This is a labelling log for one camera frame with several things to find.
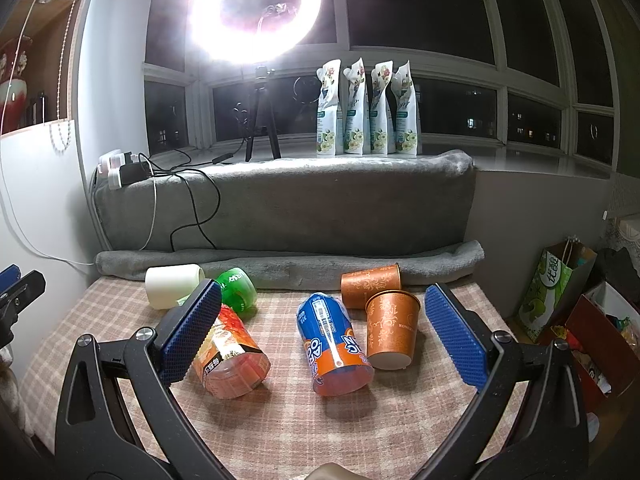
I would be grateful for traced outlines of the white plastic cup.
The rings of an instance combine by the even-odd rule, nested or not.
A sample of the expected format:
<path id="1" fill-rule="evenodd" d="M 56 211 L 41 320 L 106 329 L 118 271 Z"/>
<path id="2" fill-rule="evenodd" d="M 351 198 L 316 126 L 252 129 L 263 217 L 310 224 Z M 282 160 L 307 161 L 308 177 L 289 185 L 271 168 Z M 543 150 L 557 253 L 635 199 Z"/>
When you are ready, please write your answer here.
<path id="1" fill-rule="evenodd" d="M 156 266 L 146 270 L 144 288 L 149 305 L 155 310 L 177 307 L 205 278 L 195 263 L 182 266 Z"/>

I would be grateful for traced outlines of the red orange printed cup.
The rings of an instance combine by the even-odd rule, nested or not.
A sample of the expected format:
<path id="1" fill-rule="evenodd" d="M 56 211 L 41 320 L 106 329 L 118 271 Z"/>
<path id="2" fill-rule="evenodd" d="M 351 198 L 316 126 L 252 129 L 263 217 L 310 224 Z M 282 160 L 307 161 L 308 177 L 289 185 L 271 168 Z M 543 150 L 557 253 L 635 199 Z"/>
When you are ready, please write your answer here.
<path id="1" fill-rule="evenodd" d="M 271 363 L 242 320 L 222 304 L 192 362 L 198 380 L 217 399 L 236 399 L 257 388 Z"/>

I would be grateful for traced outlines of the copper paper cup front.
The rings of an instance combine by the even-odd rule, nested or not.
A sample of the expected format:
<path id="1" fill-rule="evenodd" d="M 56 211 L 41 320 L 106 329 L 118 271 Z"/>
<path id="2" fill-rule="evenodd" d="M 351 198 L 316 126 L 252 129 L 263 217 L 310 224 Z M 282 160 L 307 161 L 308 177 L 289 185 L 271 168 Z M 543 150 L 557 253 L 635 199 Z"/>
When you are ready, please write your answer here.
<path id="1" fill-rule="evenodd" d="M 410 292 L 383 290 L 366 304 L 367 358 L 377 370 L 404 370 L 413 359 L 421 304 Z"/>

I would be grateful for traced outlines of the copper paper cup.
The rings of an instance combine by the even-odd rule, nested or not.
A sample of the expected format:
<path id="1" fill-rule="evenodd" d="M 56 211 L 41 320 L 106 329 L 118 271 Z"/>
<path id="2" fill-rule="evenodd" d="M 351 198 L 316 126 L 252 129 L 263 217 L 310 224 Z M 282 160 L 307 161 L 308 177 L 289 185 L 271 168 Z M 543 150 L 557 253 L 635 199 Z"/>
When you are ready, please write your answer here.
<path id="1" fill-rule="evenodd" d="M 367 358 L 377 370 L 404 370 L 413 359 L 421 304 L 410 292 L 383 290 L 366 304 Z"/>
<path id="2" fill-rule="evenodd" d="M 397 263 L 341 276 L 341 296 L 347 309 L 363 310 L 371 297 L 390 289 L 401 289 Z"/>

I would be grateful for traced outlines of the green plastic cup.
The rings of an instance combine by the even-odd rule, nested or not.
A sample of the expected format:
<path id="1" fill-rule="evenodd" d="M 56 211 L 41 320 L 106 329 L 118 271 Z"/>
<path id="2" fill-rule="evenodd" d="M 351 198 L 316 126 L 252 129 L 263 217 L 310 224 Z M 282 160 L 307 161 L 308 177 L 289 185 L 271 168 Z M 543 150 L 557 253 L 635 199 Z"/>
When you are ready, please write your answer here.
<path id="1" fill-rule="evenodd" d="M 236 314 L 245 314 L 256 304 L 257 290 L 242 269 L 232 268 L 224 271 L 215 281 L 221 289 L 222 303 Z"/>

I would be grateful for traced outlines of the blue orange printed cup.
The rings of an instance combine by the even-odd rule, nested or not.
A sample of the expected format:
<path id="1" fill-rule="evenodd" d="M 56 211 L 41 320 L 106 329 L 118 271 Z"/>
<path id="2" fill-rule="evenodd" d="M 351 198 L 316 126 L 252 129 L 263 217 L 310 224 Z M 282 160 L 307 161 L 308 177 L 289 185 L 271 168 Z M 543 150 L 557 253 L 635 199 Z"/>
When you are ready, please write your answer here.
<path id="1" fill-rule="evenodd" d="M 318 396 L 344 396 L 370 384 L 374 369 L 338 300 L 314 292 L 298 307 L 296 323 Z"/>

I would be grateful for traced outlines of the copper paper cup rear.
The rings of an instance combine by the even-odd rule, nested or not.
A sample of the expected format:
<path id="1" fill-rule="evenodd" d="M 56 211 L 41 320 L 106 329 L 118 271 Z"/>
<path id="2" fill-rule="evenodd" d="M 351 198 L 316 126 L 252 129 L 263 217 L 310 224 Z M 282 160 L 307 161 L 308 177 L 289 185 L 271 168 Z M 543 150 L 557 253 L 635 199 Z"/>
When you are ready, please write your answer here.
<path id="1" fill-rule="evenodd" d="M 397 263 L 341 276 L 341 296 L 347 309 L 363 310 L 371 297 L 390 289 L 401 289 Z"/>

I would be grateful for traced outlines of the green paper shopping bag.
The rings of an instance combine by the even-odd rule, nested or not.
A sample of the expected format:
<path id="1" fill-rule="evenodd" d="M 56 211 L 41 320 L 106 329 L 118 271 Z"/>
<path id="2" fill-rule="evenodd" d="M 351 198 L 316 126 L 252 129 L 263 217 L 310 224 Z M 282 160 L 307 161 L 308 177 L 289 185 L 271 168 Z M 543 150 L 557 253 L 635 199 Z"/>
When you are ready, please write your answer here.
<path id="1" fill-rule="evenodd" d="M 567 307 L 574 306 L 588 281 L 597 253 L 576 237 L 542 250 L 516 320 L 531 341 Z"/>

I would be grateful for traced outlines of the white power strip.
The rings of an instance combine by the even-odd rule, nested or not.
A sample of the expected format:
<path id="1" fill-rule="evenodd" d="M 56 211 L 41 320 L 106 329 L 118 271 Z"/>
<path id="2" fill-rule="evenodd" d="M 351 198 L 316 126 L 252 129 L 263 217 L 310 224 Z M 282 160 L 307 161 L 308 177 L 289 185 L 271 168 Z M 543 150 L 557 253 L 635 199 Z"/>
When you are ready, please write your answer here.
<path id="1" fill-rule="evenodd" d="M 96 174 L 99 180 L 104 180 L 111 190 L 122 188 L 124 177 L 122 168 L 134 162 L 130 152 L 113 150 L 100 156 Z"/>

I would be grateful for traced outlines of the black power adapter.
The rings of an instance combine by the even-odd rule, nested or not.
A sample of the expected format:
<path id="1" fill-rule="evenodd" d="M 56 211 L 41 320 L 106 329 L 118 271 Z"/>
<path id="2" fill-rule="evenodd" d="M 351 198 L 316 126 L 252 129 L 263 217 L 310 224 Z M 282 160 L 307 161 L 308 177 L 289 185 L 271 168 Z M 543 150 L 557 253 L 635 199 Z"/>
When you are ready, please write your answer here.
<path id="1" fill-rule="evenodd" d="M 139 160 L 138 162 L 128 162 L 118 168 L 119 183 L 122 188 L 134 183 L 148 180 L 152 176 L 152 170 L 148 162 Z"/>

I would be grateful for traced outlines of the plaid pink cushion cover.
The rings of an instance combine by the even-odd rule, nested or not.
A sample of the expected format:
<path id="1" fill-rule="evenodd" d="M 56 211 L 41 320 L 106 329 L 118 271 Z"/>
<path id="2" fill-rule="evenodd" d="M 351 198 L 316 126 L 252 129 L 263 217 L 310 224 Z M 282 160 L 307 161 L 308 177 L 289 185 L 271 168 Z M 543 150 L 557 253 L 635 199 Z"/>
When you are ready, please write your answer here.
<path id="1" fill-rule="evenodd" d="M 300 479 L 336 463 L 370 479 L 408 479 L 427 461 L 474 396 L 421 318 L 409 367 L 377 372 L 366 388 L 318 396 L 296 325 L 299 292 L 262 292 L 246 322 L 271 364 L 246 396 L 219 400 L 189 373 L 172 391 L 214 454 L 240 479 Z M 21 381 L 32 429 L 54 443 L 58 399 L 76 339 L 122 339 L 160 320 L 139 282 L 100 278 L 43 339 Z"/>

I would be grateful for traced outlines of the grey rolled blanket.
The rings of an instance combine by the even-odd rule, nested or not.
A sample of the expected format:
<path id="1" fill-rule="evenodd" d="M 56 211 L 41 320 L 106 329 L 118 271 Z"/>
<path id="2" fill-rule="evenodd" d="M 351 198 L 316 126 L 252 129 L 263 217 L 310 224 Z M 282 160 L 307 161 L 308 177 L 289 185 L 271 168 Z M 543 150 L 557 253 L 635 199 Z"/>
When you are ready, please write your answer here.
<path id="1" fill-rule="evenodd" d="M 477 240 L 408 256 L 340 256 L 301 252 L 249 252 L 227 249 L 183 249 L 176 252 L 111 250 L 96 255 L 103 276 L 142 282 L 149 268 L 194 263 L 208 278 L 231 268 L 242 269 L 258 289 L 334 290 L 346 273 L 398 264 L 401 283 L 409 286 L 454 282 L 471 275 L 485 258 Z"/>

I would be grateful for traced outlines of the white refill pouch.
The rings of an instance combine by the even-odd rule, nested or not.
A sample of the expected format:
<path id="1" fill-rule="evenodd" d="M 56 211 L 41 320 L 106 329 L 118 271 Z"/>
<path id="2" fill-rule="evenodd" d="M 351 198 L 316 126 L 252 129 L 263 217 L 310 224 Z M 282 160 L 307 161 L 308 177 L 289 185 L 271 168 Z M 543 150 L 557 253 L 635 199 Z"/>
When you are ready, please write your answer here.
<path id="1" fill-rule="evenodd" d="M 369 100 L 366 69 L 362 58 L 343 70 L 348 82 L 344 152 L 363 155 L 370 152 Z"/>
<path id="2" fill-rule="evenodd" d="M 321 87 L 317 101 L 317 154 L 335 156 L 343 153 L 343 113 L 340 96 L 341 60 L 324 63 L 317 70 Z"/>
<path id="3" fill-rule="evenodd" d="M 388 155 L 394 150 L 393 118 L 386 96 L 386 90 L 392 77 L 392 61 L 376 64 L 371 73 L 370 141 L 372 154 Z"/>
<path id="4" fill-rule="evenodd" d="M 390 83 L 396 100 L 395 145 L 401 155 L 416 156 L 420 144 L 418 98 L 411 75 L 410 62 L 398 67 Z"/>

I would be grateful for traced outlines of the black tripod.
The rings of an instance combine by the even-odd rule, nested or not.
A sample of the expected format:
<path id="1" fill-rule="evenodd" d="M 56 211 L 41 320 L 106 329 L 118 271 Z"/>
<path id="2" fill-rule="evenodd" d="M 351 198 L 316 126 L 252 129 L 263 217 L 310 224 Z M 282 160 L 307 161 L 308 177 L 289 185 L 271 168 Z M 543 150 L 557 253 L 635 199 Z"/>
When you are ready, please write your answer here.
<path id="1" fill-rule="evenodd" d="M 273 159 L 281 157 L 277 133 L 276 118 L 269 92 L 270 70 L 267 66 L 257 66 L 250 108 L 248 109 L 245 160 L 253 158 L 254 143 L 258 136 L 266 136 L 269 140 Z"/>

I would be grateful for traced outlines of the white window frame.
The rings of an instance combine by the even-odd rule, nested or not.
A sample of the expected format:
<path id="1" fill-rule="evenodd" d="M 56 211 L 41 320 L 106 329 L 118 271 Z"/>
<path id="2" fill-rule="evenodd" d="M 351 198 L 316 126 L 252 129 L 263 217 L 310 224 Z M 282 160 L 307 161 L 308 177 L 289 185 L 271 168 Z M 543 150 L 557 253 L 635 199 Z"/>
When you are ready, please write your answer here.
<path id="1" fill-rule="evenodd" d="M 231 65 L 192 44 L 189 0 L 149 0 L 144 71 L 153 152 L 235 142 L 246 148 L 257 66 L 271 72 L 278 139 L 317 153 L 317 70 L 341 60 L 348 82 L 362 58 L 371 73 L 410 62 L 418 98 L 418 153 L 470 142 L 618 162 L 617 77 L 596 0 L 322 0 L 311 32 L 270 62 Z"/>

